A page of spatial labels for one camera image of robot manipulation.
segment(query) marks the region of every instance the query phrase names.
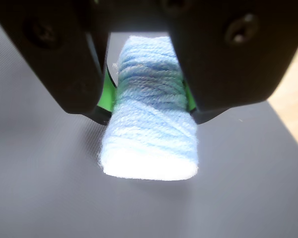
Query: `gray table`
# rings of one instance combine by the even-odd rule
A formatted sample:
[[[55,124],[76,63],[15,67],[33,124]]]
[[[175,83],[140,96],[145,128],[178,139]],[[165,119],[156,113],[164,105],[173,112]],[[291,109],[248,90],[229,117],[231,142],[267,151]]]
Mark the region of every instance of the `gray table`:
[[[298,238],[298,145],[268,103],[199,126],[192,179],[118,179],[0,29],[0,238]]]

